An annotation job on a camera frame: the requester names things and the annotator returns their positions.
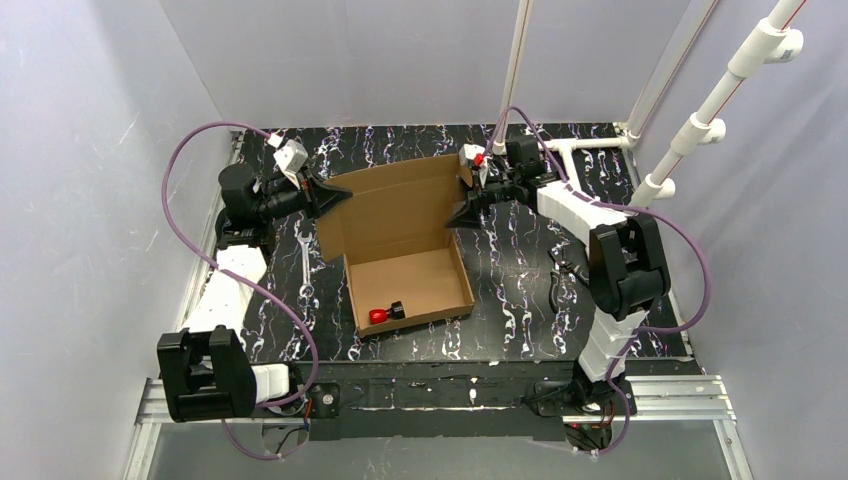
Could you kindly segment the brown cardboard box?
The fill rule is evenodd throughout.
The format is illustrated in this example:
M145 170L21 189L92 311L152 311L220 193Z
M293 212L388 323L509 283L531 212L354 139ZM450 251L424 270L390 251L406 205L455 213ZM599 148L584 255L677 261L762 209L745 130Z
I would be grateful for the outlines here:
M462 197L456 154L365 168L326 180L353 197L315 223L325 261L342 259L361 337L472 312L459 242L445 223ZM371 325L369 311L390 319Z

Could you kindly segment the small red ball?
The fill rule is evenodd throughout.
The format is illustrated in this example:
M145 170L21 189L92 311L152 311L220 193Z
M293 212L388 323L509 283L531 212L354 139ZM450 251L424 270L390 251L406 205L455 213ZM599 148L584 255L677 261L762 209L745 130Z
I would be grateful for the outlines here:
M390 313L387 309L373 309L369 311L369 321L371 325L383 324L389 319Z

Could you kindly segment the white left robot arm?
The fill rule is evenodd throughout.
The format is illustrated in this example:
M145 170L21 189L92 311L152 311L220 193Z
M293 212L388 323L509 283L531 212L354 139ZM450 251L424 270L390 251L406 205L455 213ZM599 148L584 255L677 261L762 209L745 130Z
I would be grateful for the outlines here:
M239 333L275 248L275 221L297 212L318 219L353 196L307 167L274 183L249 165L235 164L221 171L218 182L224 208L216 220L213 273L185 326L157 344L165 399L176 422L248 417L290 394L295 383L288 365L252 364Z

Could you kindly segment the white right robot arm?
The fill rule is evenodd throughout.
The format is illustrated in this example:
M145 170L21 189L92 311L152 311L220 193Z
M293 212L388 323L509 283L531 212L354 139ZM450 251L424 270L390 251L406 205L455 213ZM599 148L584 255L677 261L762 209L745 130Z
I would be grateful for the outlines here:
M506 160L498 161L481 146L462 146L463 195L446 225L479 229L492 205L515 201L575 236L586 250L595 304L579 369L591 383L615 379L624 371L626 343L671 286L657 222L650 215L603 207L579 192L553 172L531 136L509 140L506 153Z

